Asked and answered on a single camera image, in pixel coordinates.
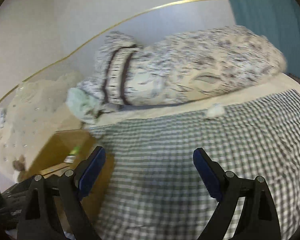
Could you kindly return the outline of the green white carton box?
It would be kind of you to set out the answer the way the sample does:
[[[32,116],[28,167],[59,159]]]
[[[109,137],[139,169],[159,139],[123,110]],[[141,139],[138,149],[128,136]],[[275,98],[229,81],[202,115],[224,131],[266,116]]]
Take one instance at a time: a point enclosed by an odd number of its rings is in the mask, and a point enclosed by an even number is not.
[[[64,159],[64,163],[67,163],[67,164],[71,164],[75,161],[77,155],[79,154],[81,150],[81,146],[80,145],[77,145],[75,146],[71,151],[70,153],[66,156],[66,158]]]

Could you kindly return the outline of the brown cardboard box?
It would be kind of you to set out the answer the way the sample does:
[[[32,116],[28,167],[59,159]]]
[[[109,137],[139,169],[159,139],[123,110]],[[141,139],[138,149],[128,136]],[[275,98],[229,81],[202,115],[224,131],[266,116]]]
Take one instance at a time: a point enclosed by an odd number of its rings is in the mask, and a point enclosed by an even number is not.
[[[64,163],[66,156],[77,145],[81,146],[81,150],[75,161],[71,164]],[[60,176],[62,172],[70,168],[75,169],[81,161],[88,159],[98,146],[100,146],[100,142],[82,129],[56,132],[35,157],[25,158],[28,168],[23,179],[36,174],[42,174],[46,178],[53,174]],[[100,154],[97,167],[93,169],[98,173],[98,177],[93,183],[89,195],[82,200],[83,209],[93,224],[96,223],[99,216],[113,170],[114,156],[110,153]]]

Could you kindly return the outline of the white plush toy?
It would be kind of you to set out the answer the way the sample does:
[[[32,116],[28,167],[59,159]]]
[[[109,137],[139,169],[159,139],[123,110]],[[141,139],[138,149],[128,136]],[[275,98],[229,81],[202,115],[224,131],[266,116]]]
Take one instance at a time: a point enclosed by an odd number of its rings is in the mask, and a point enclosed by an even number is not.
[[[209,109],[207,109],[205,113],[205,117],[207,119],[214,119],[214,118],[221,117],[224,114],[225,114],[224,106],[221,104],[214,104]]]

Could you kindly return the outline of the mint green towel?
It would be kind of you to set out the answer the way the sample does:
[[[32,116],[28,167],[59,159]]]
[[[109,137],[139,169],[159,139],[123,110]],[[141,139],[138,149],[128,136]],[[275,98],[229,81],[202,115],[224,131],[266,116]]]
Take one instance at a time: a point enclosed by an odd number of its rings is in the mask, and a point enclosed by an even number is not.
[[[85,124],[96,124],[102,102],[79,88],[70,88],[65,101],[70,112]]]

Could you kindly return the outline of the floral patterned pillow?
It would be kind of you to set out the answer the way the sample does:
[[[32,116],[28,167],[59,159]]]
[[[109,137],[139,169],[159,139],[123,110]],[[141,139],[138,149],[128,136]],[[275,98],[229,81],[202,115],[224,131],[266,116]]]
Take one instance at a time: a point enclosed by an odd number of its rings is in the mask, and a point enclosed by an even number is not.
[[[176,105],[257,85],[286,67],[265,36],[240,25],[178,33],[147,47],[114,31],[78,88],[102,104]]]

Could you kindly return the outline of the teal curtain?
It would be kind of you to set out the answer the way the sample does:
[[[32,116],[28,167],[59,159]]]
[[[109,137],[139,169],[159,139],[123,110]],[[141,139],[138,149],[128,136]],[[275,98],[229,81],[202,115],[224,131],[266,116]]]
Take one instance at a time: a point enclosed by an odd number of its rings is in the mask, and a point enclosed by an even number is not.
[[[236,23],[264,35],[284,54],[287,73],[300,79],[300,6],[296,0],[229,0]]]

